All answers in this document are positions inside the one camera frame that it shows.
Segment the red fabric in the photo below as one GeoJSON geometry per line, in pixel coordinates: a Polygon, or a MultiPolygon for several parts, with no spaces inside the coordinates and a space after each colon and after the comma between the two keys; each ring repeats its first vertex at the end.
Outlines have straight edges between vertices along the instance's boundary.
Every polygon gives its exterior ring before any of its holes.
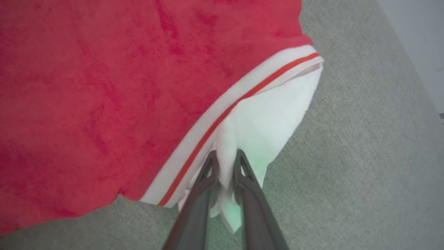
{"type": "Polygon", "coordinates": [[[304,44],[300,0],[0,2],[0,233],[139,200],[205,110],[304,44]]]}

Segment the white lining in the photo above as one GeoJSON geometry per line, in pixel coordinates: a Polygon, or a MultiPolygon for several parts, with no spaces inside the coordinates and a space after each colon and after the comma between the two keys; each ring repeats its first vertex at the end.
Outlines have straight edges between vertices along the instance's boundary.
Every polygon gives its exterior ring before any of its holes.
{"type": "MultiPolygon", "coordinates": [[[[219,118],[219,116],[225,110],[227,110],[230,105],[232,105],[237,99],[241,98],[244,94],[246,94],[256,85],[261,83],[268,76],[275,73],[284,65],[295,61],[296,59],[309,56],[315,52],[316,50],[310,45],[282,50],[254,68],[251,72],[246,74],[231,88],[229,88],[225,93],[223,93],[188,131],[186,136],[182,139],[178,147],[174,150],[174,152],[163,165],[162,169],[154,178],[154,181],[151,183],[150,187],[145,192],[140,201],[156,205],[159,204],[201,138],[212,126],[214,121],[216,121],[216,119],[219,118]]],[[[269,83],[266,87],[261,89],[256,94],[279,86],[297,75],[298,73],[304,71],[305,69],[322,62],[323,59],[320,56],[303,62],[277,77],[274,81],[269,83]]],[[[217,127],[217,129],[204,143],[203,147],[197,154],[195,160],[191,164],[187,173],[184,175],[183,179],[179,183],[169,201],[166,203],[165,207],[174,206],[183,195],[184,190],[188,186],[194,173],[201,165],[201,162],[204,160],[208,150],[214,143],[218,129],[219,127],[217,127]]]]}

